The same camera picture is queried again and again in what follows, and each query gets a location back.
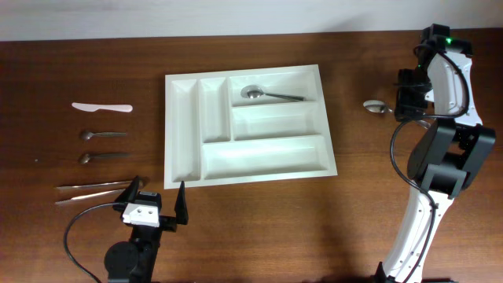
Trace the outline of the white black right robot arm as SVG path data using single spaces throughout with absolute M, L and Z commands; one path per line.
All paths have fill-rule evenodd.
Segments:
M 495 130 L 483 126 L 472 95 L 472 44 L 451 36 L 450 28 L 432 24 L 413 48 L 417 66 L 398 72 L 393 111 L 399 125 L 426 127 L 398 176 L 409 185 L 402 226 L 374 282 L 421 282 L 424 261 L 448 208 L 475 179 L 496 142 Z

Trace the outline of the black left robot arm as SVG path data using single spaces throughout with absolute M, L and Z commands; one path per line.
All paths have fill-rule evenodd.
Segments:
M 135 177 L 112 205 L 132 231 L 128 241 L 114 244 L 105 254 L 109 282 L 150 282 L 163 232 L 174 233 L 189 221 L 184 182 L 178 189 L 174 216 L 161 215 L 161 195 L 141 191 L 141 183 Z

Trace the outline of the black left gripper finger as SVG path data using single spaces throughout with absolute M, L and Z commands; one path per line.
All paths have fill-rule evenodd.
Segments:
M 130 203 L 134 200 L 141 185 L 141 178 L 136 176 L 130 185 L 116 198 L 117 203 Z
M 179 189 L 177 200 L 174 206 L 176 223 L 180 225 L 187 225 L 189 221 L 189 213 L 185 199 L 185 182 L 182 181 Z

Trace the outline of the large metal spoon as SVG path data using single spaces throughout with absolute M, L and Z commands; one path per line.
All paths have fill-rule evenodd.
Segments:
M 393 113 L 394 110 L 391 109 L 384 101 L 378 100 L 368 100 L 363 102 L 363 107 L 369 112 L 374 113 Z M 428 129 L 431 124 L 423 120 L 415 120 L 414 123 Z

